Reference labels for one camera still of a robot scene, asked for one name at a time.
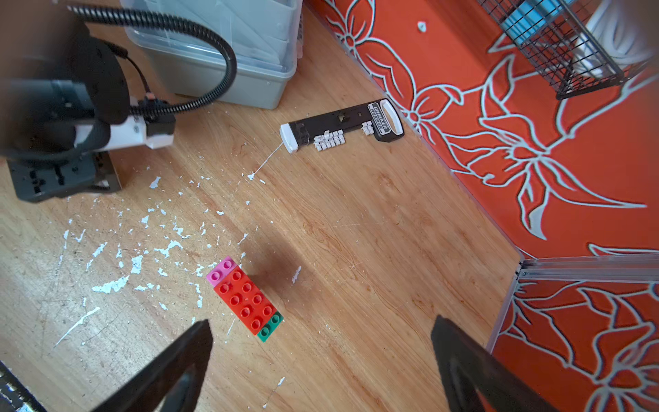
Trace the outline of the green lego brick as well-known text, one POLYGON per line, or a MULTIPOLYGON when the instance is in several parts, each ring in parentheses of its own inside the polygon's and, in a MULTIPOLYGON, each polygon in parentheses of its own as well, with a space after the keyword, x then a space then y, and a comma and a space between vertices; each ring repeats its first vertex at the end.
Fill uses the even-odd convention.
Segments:
POLYGON ((263 342, 266 343, 269 337, 274 333, 277 327, 283 321, 283 316, 279 312, 275 312, 270 320, 263 326, 263 328, 257 333, 257 337, 263 342))

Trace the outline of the pink lego brick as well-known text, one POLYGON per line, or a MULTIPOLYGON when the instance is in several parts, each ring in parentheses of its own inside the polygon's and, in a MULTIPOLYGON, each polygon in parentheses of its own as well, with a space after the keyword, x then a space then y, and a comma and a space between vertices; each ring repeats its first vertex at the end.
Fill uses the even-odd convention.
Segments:
POLYGON ((221 261, 212 269, 209 274, 207 274, 206 279, 214 288, 219 283, 221 283, 236 267, 237 264, 231 257, 225 257, 223 261, 221 261))

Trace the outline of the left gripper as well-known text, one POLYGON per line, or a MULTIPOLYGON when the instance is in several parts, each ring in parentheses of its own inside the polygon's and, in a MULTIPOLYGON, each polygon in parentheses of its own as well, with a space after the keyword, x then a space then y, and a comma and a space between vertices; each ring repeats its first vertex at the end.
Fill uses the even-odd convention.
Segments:
POLYGON ((109 194, 122 188, 108 152, 84 154, 43 167, 8 161, 8 167, 16 196, 29 203, 79 193, 109 194))

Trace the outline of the black white power strip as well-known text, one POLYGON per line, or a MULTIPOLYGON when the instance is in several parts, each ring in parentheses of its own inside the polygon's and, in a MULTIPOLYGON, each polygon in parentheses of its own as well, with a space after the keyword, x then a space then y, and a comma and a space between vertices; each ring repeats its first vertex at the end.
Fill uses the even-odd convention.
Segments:
POLYGON ((345 135, 355 130, 378 142, 394 142, 404 136, 403 122, 389 99, 286 123, 280 127, 280 136, 290 154, 305 146, 320 152, 345 144, 345 135))

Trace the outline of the light blue box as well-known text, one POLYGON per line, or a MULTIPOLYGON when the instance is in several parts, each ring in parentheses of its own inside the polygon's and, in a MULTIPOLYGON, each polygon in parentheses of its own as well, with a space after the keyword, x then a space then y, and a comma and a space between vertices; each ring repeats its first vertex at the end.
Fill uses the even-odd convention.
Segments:
POLYGON ((522 46, 558 17, 564 8, 557 0, 523 1, 504 19, 501 27, 517 46, 522 46))

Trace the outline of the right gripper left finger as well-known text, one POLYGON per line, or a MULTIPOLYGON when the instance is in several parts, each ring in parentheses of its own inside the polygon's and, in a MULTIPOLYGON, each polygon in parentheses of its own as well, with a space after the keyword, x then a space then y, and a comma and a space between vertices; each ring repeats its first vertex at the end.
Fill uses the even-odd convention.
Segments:
POLYGON ((97 411, 194 411, 208 370, 213 334, 197 321, 97 411))

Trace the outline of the red lego brick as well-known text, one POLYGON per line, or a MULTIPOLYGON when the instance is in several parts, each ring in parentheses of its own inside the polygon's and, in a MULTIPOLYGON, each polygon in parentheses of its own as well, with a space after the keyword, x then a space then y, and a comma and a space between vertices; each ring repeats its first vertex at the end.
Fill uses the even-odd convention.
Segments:
POLYGON ((214 291, 254 336, 257 336, 272 315, 278 312, 240 268, 235 268, 227 275, 214 287, 214 291))

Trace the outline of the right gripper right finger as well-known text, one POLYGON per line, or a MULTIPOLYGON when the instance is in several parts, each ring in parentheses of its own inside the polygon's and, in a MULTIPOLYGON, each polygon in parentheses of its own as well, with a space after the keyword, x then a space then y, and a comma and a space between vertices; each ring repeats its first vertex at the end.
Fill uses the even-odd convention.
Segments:
POLYGON ((450 319, 435 319, 431 340, 451 411, 556 410, 450 319))

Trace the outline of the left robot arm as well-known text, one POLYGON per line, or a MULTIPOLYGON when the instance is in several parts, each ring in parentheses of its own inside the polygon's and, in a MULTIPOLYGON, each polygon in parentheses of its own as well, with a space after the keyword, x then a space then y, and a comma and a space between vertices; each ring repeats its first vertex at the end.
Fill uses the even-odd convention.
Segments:
POLYGON ((110 158, 116 149, 173 143, 176 117, 218 100, 238 74, 233 48, 218 33, 175 15, 96 4, 53 6, 57 31, 4 49, 1 156, 17 197, 37 204, 78 193, 121 188, 110 158), (201 97, 171 104, 151 90, 135 101, 121 62, 128 51, 89 32, 92 23, 184 34, 212 46, 226 63, 219 83, 201 97))

